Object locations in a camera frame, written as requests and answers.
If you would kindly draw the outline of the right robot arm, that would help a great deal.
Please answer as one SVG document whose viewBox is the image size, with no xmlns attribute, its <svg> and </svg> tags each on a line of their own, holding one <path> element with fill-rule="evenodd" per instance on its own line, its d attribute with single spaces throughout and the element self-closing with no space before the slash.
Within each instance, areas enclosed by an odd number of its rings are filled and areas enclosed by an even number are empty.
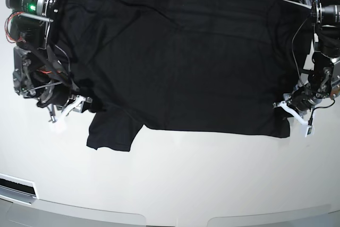
<svg viewBox="0 0 340 227">
<path fill-rule="evenodd" d="M 4 24 L 6 40 L 14 48 L 14 91 L 25 99 L 37 100 L 53 121 L 55 111 L 68 115 L 90 109 L 92 99 L 83 97 L 67 66 L 57 58 L 51 41 L 59 11 L 59 0 L 5 0 L 11 14 Z"/>
</svg>

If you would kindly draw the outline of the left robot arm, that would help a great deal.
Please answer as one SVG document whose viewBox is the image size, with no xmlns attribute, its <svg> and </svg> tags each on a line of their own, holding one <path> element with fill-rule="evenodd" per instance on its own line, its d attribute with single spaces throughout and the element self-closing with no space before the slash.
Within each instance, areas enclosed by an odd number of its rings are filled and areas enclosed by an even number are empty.
<svg viewBox="0 0 340 227">
<path fill-rule="evenodd" d="M 314 34 L 313 70 L 306 70 L 307 82 L 279 104 L 297 119 L 318 109 L 323 99 L 339 97 L 339 0 L 311 0 L 309 18 Z"/>
</svg>

